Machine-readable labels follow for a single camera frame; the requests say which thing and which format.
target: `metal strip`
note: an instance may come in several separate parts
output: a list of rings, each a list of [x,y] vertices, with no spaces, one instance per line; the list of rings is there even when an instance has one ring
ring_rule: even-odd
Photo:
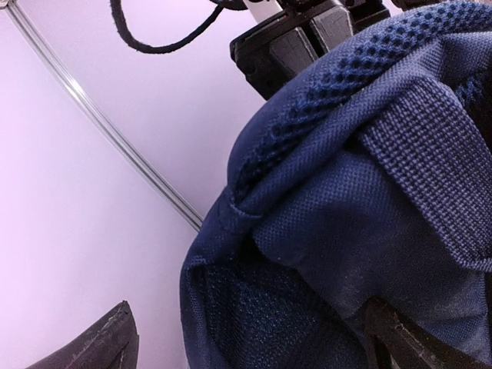
[[[179,193],[141,156],[125,136],[105,117],[98,106],[87,96],[82,87],[72,77],[68,69],[58,59],[16,2],[9,2],[5,9],[10,18],[38,54],[39,58],[55,76],[55,79],[75,100],[79,108],[88,116],[101,133],[115,146],[131,165],[144,177],[147,183],[196,230],[203,220]]]

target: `navy blue fabric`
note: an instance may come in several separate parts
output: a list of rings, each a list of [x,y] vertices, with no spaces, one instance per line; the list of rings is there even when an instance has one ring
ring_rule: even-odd
[[[379,296],[492,364],[492,8],[388,19],[244,128],[181,273],[194,368],[367,367]]]

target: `black cord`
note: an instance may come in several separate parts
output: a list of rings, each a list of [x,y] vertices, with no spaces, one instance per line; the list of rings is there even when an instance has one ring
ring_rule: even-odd
[[[138,40],[135,40],[128,25],[126,23],[125,14],[123,13],[123,8],[121,7],[121,0],[110,0],[111,13],[113,19],[115,20],[116,29],[121,39],[126,42],[128,46],[137,50],[138,52],[143,52],[144,54],[167,54],[169,52],[175,52],[176,50],[186,46],[193,40],[195,40],[199,35],[201,35],[213,22],[217,19],[218,15],[224,10],[222,5],[217,5],[212,14],[205,19],[201,25],[197,27],[192,33],[183,38],[182,40],[175,42],[174,44],[166,46],[150,46],[146,45]]]

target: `padded shoulder strap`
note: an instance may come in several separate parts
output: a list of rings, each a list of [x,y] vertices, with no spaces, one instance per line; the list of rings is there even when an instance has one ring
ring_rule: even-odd
[[[492,271],[492,154],[453,92],[420,81],[360,138],[457,263]]]

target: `white wall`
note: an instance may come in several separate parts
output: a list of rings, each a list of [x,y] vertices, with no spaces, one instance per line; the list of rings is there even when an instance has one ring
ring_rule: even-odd
[[[263,101],[228,44],[254,25],[223,12],[191,45],[142,55],[119,39],[108,2],[19,0],[79,84],[205,214],[243,125]],[[124,2],[154,45],[190,32],[206,0]],[[0,368],[33,364],[128,300],[139,367],[184,367],[179,270],[195,232],[113,149],[0,11]]]

